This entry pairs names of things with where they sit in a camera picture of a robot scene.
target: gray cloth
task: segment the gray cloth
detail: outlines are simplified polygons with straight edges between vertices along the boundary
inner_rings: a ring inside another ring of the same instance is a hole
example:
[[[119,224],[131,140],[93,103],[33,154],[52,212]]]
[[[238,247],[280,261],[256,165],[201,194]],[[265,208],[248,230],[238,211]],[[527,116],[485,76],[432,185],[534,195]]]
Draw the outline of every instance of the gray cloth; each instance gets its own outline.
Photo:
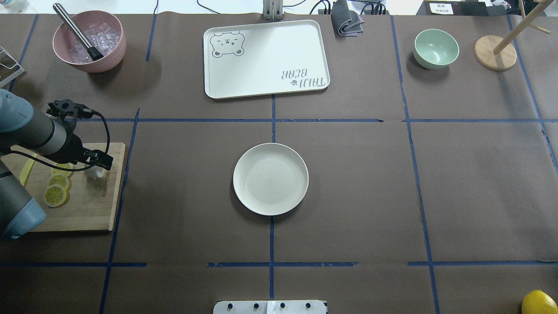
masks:
[[[347,0],[337,0],[331,10],[333,28],[341,36],[357,36],[362,33],[364,21],[354,11],[349,10]]]

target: lemon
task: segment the lemon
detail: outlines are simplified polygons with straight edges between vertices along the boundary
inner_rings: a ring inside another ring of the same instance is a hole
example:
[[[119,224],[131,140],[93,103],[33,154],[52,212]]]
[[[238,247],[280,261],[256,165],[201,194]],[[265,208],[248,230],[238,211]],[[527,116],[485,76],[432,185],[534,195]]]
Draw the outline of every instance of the lemon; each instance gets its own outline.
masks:
[[[534,290],[523,298],[521,314],[558,314],[558,307],[548,294]]]
[[[75,169],[75,166],[73,164],[67,163],[67,164],[56,164],[57,166],[61,167],[61,168],[66,168],[66,169]],[[52,174],[57,174],[57,173],[61,173],[63,175],[65,175],[66,177],[71,177],[71,175],[73,174],[73,172],[71,171],[64,171],[64,170],[58,170],[58,169],[52,169]]]
[[[59,184],[49,185],[42,195],[42,200],[45,201],[46,205],[49,207],[59,207],[64,205],[68,200],[68,193],[66,189]]]
[[[70,188],[70,178],[63,173],[55,173],[49,178],[49,185],[59,184],[63,186],[66,191]]]

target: blue tape line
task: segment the blue tape line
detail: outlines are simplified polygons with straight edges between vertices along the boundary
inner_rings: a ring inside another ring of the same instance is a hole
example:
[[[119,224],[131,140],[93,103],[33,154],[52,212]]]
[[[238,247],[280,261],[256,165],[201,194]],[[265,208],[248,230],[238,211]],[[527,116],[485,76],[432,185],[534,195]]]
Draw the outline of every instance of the blue tape line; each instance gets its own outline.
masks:
[[[415,122],[434,122],[434,123],[447,123],[447,122],[471,122],[471,123],[538,123],[539,120],[535,119],[409,119],[411,123]]]
[[[108,263],[72,263],[72,262],[38,262],[38,263],[0,263],[0,267],[107,267]],[[147,267],[147,263],[115,263],[112,267]]]
[[[139,122],[272,122],[272,119],[142,118]]]
[[[428,237],[428,228],[426,226],[426,215],[425,215],[425,211],[424,211],[424,203],[422,201],[422,190],[420,187],[420,177],[418,176],[419,174],[419,168],[417,166],[417,161],[416,161],[416,155],[415,155],[415,144],[413,143],[413,138],[412,138],[412,134],[411,134],[411,123],[410,123],[410,116],[409,116],[409,109],[407,106],[407,97],[405,96],[405,90],[403,89],[403,71],[401,69],[401,58],[399,56],[399,47],[397,45],[397,34],[396,34],[396,30],[395,30],[395,20],[393,18],[393,15],[390,16],[391,18],[391,29],[393,32],[393,44],[395,45],[395,56],[397,59],[397,70],[399,72],[399,83],[401,86],[401,97],[403,98],[403,104],[405,104],[405,119],[406,119],[406,124],[407,124],[407,133],[409,136],[409,144],[411,145],[411,156],[412,156],[412,160],[413,160],[413,170],[415,171],[415,182],[417,185],[417,189],[418,189],[418,197],[420,200],[420,211],[422,214],[422,230],[424,233],[424,242],[426,245],[426,256],[428,257],[428,263],[429,263],[429,271],[430,271],[430,283],[432,286],[432,296],[434,298],[434,309],[436,311],[436,314],[440,314],[440,306],[438,304],[438,292],[436,289],[436,279],[434,277],[434,266],[432,264],[432,253],[430,251],[430,240]]]
[[[275,217],[270,217],[270,300],[275,298]]]
[[[151,34],[149,35],[149,45],[147,46],[147,54],[145,56],[146,62],[149,62],[149,56],[151,55],[151,44],[153,44],[153,34],[155,33],[156,21],[157,21],[157,14],[153,14],[153,22],[151,22]]]
[[[138,268],[147,267],[147,263],[112,263],[111,267]]]
[[[106,263],[0,263],[0,267],[106,267]]]
[[[486,260],[486,261],[435,261],[432,262],[434,266],[503,266],[503,265],[518,265],[518,266],[531,266],[531,265],[558,265],[558,261],[542,261],[542,260]],[[428,266],[426,261],[411,261],[407,266],[419,267]]]
[[[277,120],[275,119],[275,95],[271,95],[271,142],[275,143],[275,123]]]
[[[277,122],[383,122],[380,119],[277,119]]]
[[[136,119],[130,119],[130,118],[113,118],[113,119],[107,119],[105,118],[105,120],[107,120],[107,122],[134,122]],[[97,118],[92,118],[92,119],[78,119],[79,122],[103,122],[103,120],[101,119],[97,119]]]
[[[107,299],[107,290],[108,290],[108,282],[110,280],[110,270],[112,268],[112,260],[114,258],[114,248],[116,247],[116,237],[118,235],[118,225],[120,223],[120,216],[122,213],[122,203],[124,197],[124,190],[126,188],[126,183],[128,182],[128,173],[130,170],[130,158],[132,157],[132,150],[134,147],[134,140],[136,138],[136,130],[138,126],[138,119],[140,117],[140,108],[136,112],[136,118],[134,121],[134,127],[132,129],[132,137],[130,139],[130,147],[128,149],[128,157],[126,159],[126,170],[124,171],[124,178],[122,180],[122,190],[120,192],[120,202],[118,204],[118,211],[116,213],[116,221],[114,223],[114,230],[112,231],[112,243],[110,244],[110,253],[108,255],[108,263],[107,263],[107,272],[105,274],[105,282],[103,285],[103,294],[101,296],[101,303],[99,306],[99,314],[103,314],[104,312],[104,305]]]
[[[512,20],[510,16],[507,15],[507,18],[508,18],[509,30],[513,30]],[[537,99],[535,97],[535,93],[533,92],[533,88],[531,86],[531,81],[529,80],[529,76],[527,75],[527,71],[525,70],[525,64],[523,63],[523,59],[521,58],[521,52],[519,51],[519,47],[517,46],[517,42],[515,39],[513,40],[513,46],[516,48],[517,59],[519,60],[521,70],[523,71],[523,76],[525,76],[525,81],[527,82],[527,88],[529,89],[529,94],[531,95],[531,99],[533,99],[533,104],[535,105],[535,111],[537,112],[537,118],[541,123],[541,130],[546,140],[546,147],[549,150],[550,158],[552,159],[552,165],[554,166],[554,171],[558,175],[558,164],[556,163],[556,155],[554,154],[554,149],[552,149],[552,144],[550,143],[549,134],[546,131],[545,123],[543,122],[541,111],[538,107]]]
[[[280,262],[276,267],[354,267],[356,261],[332,261],[332,262]]]
[[[25,41],[25,46],[23,46],[23,51],[21,52],[20,60],[18,63],[22,66],[23,57],[27,52],[27,47],[29,47],[29,42],[31,41],[31,36],[33,36],[33,32],[35,31],[35,26],[37,25],[37,21],[39,20],[39,15],[35,14],[35,19],[33,20],[33,25],[31,25],[31,29],[29,30],[29,35],[27,35],[27,41]],[[16,79],[12,79],[12,82],[9,84],[8,91],[11,92],[13,85],[16,84]]]
[[[208,268],[216,268],[216,267],[269,267],[270,264],[268,262],[254,262],[254,263],[208,263]]]
[[[269,267],[267,262],[208,263],[208,268],[217,267]],[[316,261],[316,262],[273,262],[273,267],[353,267],[356,261]]]

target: pink bowl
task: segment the pink bowl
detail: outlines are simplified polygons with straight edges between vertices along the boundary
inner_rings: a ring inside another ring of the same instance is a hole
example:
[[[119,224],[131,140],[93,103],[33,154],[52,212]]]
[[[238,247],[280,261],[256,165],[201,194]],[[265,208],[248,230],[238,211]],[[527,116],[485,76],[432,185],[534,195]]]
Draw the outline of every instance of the pink bowl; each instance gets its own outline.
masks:
[[[70,49],[78,39],[75,37],[74,33],[71,32],[68,25],[63,23],[58,27],[54,33],[54,38],[52,38],[52,48],[58,58],[76,69],[88,73],[106,72],[122,61],[124,53],[126,52],[126,36],[124,35],[122,23],[120,23],[120,20],[117,19],[116,16],[104,11],[85,11],[74,15],[72,19],[84,31],[93,24],[101,25],[102,23],[106,23],[116,30],[117,33],[120,33],[120,40],[113,51],[97,61],[73,63],[70,56]]]

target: white plate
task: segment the white plate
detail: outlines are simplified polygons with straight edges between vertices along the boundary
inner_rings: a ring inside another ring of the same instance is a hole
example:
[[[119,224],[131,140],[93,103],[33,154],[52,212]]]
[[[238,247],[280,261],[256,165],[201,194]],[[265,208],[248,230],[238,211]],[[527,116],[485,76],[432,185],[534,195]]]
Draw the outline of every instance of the white plate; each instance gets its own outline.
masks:
[[[238,199],[251,211],[274,216],[302,201],[308,189],[308,168],[292,148],[265,143],[249,149],[233,174]]]
[[[315,91],[330,83],[316,21],[214,27],[204,33],[205,93],[214,99]]]

